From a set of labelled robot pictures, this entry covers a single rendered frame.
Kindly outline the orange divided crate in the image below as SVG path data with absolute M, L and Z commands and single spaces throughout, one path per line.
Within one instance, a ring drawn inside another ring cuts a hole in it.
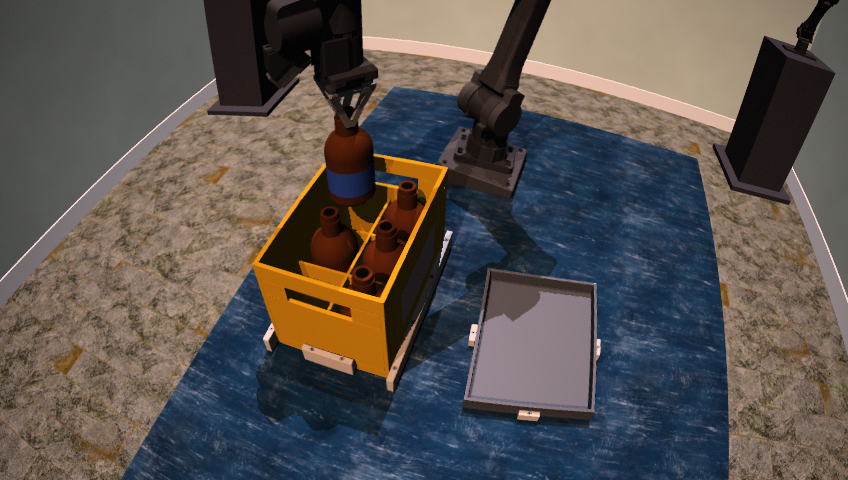
M 325 164 L 252 265 L 279 342 L 350 358 L 356 369 L 387 378 L 444 239 L 448 167 L 378 154 L 374 165 L 375 171 L 417 178 L 418 199 L 426 204 L 388 283 L 377 282 L 385 288 L 380 298 L 346 288 L 398 186 L 376 182 L 369 201 L 342 206 L 330 198 Z M 338 209 L 358 241 L 347 274 L 312 263 L 311 239 L 328 206 Z M 352 318 L 341 315 L 338 304 L 349 307 Z

